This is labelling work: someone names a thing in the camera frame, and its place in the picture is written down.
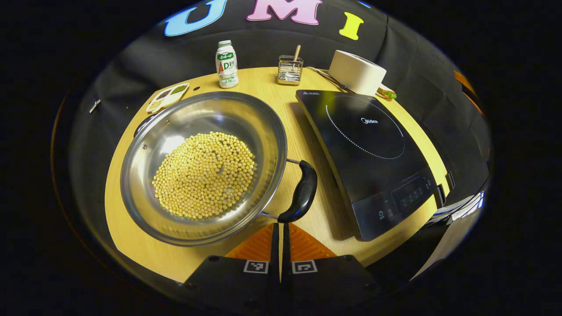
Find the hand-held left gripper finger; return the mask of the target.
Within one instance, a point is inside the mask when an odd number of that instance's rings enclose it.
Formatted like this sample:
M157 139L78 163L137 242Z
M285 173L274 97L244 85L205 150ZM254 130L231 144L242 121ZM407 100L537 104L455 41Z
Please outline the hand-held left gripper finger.
M348 310L382 292L357 258L336 255L295 224L283 225L282 249L285 310Z
M269 224L225 256L209 255L184 282L203 310L269 310L280 295L279 225Z

